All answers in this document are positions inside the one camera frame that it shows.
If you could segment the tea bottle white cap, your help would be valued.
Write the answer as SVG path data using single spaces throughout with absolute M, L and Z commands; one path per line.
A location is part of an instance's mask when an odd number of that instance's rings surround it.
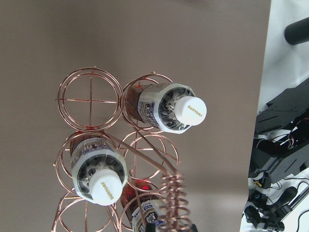
M 126 110 L 135 120 L 175 134 L 201 124 L 207 115 L 205 102 L 191 87 L 178 83 L 131 87 L 127 92 Z

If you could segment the copper wire bottle basket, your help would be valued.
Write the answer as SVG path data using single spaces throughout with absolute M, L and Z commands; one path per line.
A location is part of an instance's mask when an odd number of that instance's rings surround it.
M 103 134 L 112 140 L 126 162 L 128 177 L 125 186 L 128 184 L 138 190 L 134 185 L 136 181 L 151 184 L 153 189 L 141 196 L 153 194 L 163 202 L 160 207 L 163 215 L 159 219 L 165 225 L 159 227 L 159 232 L 190 232 L 193 226 L 183 190 L 183 177 L 178 170 L 179 155 L 169 139 L 169 135 L 175 133 L 164 132 L 135 120 L 126 110 L 127 92 L 131 87 L 160 83 L 173 81 L 152 72 L 122 87 L 115 77 L 104 70 L 81 68 L 69 74 L 60 84 L 58 110 L 75 132 Z M 77 203 L 85 203 L 86 207 L 101 206 L 104 209 L 105 214 L 100 217 L 96 231 L 133 232 L 126 208 L 122 207 L 121 196 L 116 203 L 102 206 L 76 194 L 70 163 L 72 135 L 65 140 L 54 163 L 57 177 L 66 193 L 59 201 L 52 231 L 88 231 L 87 219 L 80 219 L 74 227 L 69 227 L 63 220 L 69 208 Z

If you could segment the black thermos bottle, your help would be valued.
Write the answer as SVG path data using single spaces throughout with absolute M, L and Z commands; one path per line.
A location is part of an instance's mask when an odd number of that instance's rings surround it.
M 284 37 L 290 45 L 302 44 L 309 41 L 309 18 L 304 18 L 289 24 L 284 30 Z

